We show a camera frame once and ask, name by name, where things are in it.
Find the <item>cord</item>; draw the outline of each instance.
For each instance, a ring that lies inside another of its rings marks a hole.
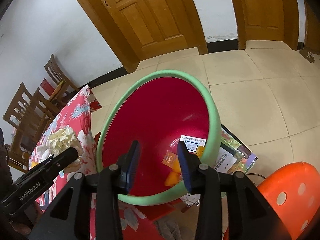
[[[259,177],[261,177],[263,179],[266,179],[265,176],[262,176],[261,174],[258,174],[258,173],[247,173],[246,175],[255,175],[255,176],[259,176]]]

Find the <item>red tablecloth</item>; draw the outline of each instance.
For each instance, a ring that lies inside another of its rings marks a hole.
[[[84,150],[82,154],[82,164],[77,172],[85,175],[97,172],[95,165],[96,144],[91,134],[91,113],[100,109],[101,105],[96,100],[88,86],[82,88],[70,102],[61,110],[53,120],[49,128],[43,134],[30,158],[30,168],[43,161],[41,145],[45,145],[49,135],[61,128],[71,127]],[[67,181],[75,172],[64,174],[60,172],[59,176],[54,179],[53,186],[45,192],[38,202],[45,210],[49,203],[64,187]],[[95,201],[96,194],[92,194],[91,202],[91,219],[90,219],[90,239],[95,239]],[[147,239],[152,236],[153,240],[163,239],[157,233],[155,226],[134,206],[119,202],[121,225],[125,239]]]

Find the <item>crumpled paper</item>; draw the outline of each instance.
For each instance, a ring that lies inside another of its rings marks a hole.
[[[63,169],[63,173],[76,172],[81,166],[81,155],[84,153],[81,144],[71,127],[66,127],[57,130],[55,133],[48,137],[45,145],[37,146],[37,152],[42,152],[42,160],[47,159],[51,155],[55,157],[65,151],[66,149],[73,147],[78,152],[78,159]]]

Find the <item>black baseboard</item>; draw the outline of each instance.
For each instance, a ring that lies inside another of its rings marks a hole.
[[[207,43],[208,53],[239,49],[238,39]]]
[[[298,47],[297,50],[303,49],[304,48],[304,42],[298,42]]]
[[[82,87],[86,86],[86,85],[89,85],[90,88],[94,88],[94,87],[97,87],[103,83],[106,83],[110,80],[113,80],[115,78],[118,78],[118,77],[122,77],[124,75],[127,75],[127,71],[125,70],[124,67],[120,67],[120,68],[117,68],[107,74],[104,74],[103,76],[101,77],[98,77],[92,81],[90,81],[89,83],[83,85]]]

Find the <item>orange object with white dots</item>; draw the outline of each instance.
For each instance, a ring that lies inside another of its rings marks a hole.
[[[320,206],[320,174],[309,163],[290,163],[267,177],[258,190],[296,240]],[[228,229],[223,240],[228,240]]]

